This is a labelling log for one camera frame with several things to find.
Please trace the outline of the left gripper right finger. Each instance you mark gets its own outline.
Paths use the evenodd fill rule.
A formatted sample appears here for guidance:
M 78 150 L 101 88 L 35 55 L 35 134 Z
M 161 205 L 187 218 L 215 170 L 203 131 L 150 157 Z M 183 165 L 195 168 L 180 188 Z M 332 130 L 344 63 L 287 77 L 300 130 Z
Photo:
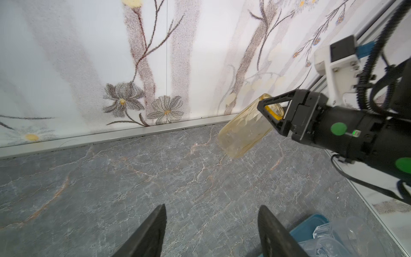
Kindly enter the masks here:
M 258 230 L 264 257 L 309 257 L 265 205 L 258 212 Z

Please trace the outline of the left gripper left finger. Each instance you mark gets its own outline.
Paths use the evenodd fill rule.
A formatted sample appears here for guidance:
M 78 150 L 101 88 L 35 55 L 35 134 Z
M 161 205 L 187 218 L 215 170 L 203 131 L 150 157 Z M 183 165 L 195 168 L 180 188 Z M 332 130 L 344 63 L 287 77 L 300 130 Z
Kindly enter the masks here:
M 160 257 L 167 226 L 165 204 L 158 205 L 113 257 Z

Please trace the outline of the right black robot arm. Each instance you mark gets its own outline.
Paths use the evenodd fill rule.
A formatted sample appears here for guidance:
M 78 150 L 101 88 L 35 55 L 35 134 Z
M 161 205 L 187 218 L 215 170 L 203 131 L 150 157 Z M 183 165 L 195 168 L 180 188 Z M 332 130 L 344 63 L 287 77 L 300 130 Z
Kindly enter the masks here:
M 282 136 L 304 145 L 331 150 L 352 161 L 411 181 L 411 61 L 391 69 L 372 86 L 370 98 L 399 82 L 392 96 L 393 113 L 327 105 L 328 97 L 294 90 L 261 100 L 258 111 Z

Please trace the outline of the teal plastic tray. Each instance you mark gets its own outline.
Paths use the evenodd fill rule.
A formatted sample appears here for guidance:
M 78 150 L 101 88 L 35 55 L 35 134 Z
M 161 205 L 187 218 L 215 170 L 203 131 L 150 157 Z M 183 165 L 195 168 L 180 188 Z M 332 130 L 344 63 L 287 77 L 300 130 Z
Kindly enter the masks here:
M 314 214 L 309 216 L 291 231 L 287 231 L 297 243 L 300 243 L 313 239 L 313 232 L 316 227 L 327 223 L 329 223 L 329 220 L 325 216 L 321 214 Z

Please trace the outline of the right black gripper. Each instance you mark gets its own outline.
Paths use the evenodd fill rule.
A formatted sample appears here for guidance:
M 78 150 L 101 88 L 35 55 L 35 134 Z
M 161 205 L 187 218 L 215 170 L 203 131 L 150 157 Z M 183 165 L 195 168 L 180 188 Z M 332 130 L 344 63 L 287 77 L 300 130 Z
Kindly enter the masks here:
M 411 124 L 327 105 L 328 97 L 292 90 L 259 101 L 257 109 L 284 137 L 333 151 L 401 180 L 411 178 Z

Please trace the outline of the yellow tall plastic cup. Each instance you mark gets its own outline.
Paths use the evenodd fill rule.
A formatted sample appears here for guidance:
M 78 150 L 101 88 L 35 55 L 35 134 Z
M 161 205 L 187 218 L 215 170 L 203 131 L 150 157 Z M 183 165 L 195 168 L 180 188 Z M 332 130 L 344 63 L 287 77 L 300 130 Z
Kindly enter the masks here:
M 273 130 L 274 127 L 258 111 L 259 102 L 270 97 L 269 94 L 261 95 L 220 130 L 218 144 L 229 157 L 242 157 Z

